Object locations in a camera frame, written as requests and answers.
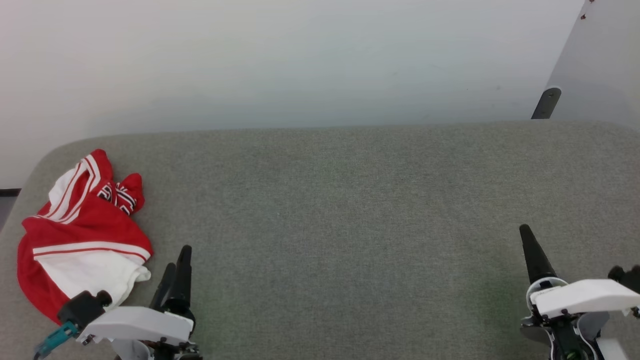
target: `red fabric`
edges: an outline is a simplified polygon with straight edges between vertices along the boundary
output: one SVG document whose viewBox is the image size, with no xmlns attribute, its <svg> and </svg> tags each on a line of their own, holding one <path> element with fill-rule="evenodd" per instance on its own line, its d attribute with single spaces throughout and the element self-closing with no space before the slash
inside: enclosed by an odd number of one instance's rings
<svg viewBox="0 0 640 360">
<path fill-rule="evenodd" d="M 85 164 L 84 172 L 79 171 L 82 163 Z M 83 159 L 77 165 L 75 174 L 79 174 L 75 184 L 65 190 L 65 193 L 70 194 L 66 212 L 60 218 L 48 217 L 61 205 L 57 204 L 51 209 L 51 203 L 47 202 L 37 216 L 22 222 L 26 234 L 18 246 L 17 276 L 20 287 L 27 299 L 56 323 L 60 323 L 56 316 L 58 311 L 69 298 L 51 281 L 40 263 L 33 259 L 33 249 L 86 241 L 108 241 L 136 245 L 153 254 L 149 239 L 128 216 L 144 205 L 141 176 L 131 174 L 121 183 L 114 182 L 111 163 L 106 153 L 100 149 Z"/>
</svg>

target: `white wall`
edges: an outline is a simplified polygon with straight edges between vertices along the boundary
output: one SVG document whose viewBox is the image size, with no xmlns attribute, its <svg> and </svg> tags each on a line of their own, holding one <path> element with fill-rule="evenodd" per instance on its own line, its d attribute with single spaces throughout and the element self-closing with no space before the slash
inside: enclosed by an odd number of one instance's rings
<svg viewBox="0 0 640 360">
<path fill-rule="evenodd" d="M 549 80 L 563 92 L 551 116 L 640 129 L 640 1 L 586 2 Z"/>
<path fill-rule="evenodd" d="M 583 0 L 3 0 L 0 188 L 90 136 L 528 119 Z"/>
</svg>

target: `white backdrop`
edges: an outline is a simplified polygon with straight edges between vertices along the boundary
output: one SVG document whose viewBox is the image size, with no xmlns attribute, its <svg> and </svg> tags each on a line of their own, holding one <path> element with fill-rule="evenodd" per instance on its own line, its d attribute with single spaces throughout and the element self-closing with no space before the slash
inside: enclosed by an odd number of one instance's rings
<svg viewBox="0 0 640 360">
<path fill-rule="evenodd" d="M 116 133 L 528 119 L 584 0 L 4 0 L 0 188 Z"/>
</svg>

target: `gray tabletop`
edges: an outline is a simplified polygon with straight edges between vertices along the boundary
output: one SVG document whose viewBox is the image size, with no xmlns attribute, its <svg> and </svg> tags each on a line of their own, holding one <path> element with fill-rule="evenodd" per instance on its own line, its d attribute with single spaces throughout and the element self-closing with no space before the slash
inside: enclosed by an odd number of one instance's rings
<svg viewBox="0 0 640 360">
<path fill-rule="evenodd" d="M 15 277 L 20 221 L 95 148 L 139 172 L 156 254 L 147 305 L 194 248 L 193 339 L 208 359 L 546 359 L 521 337 L 518 226 L 567 281 L 640 263 L 640 135 L 601 123 L 283 129 L 96 138 L 46 156 L 0 236 L 4 356 L 54 329 Z M 640 323 L 603 337 L 640 357 Z M 51 359 L 112 359 L 66 344 Z"/>
</svg>

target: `red and white garment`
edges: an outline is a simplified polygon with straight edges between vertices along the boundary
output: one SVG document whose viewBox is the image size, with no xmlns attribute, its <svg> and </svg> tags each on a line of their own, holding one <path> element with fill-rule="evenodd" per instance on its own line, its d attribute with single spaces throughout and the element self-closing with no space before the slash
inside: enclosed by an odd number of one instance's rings
<svg viewBox="0 0 640 360">
<path fill-rule="evenodd" d="M 56 323 L 62 305 L 84 290 L 106 290 L 107 309 L 120 305 L 135 282 L 151 277 L 143 266 L 151 243 L 129 218 L 144 201 L 140 175 L 115 183 L 100 149 L 62 175 L 47 204 L 22 222 L 18 282 L 29 301 Z"/>
</svg>

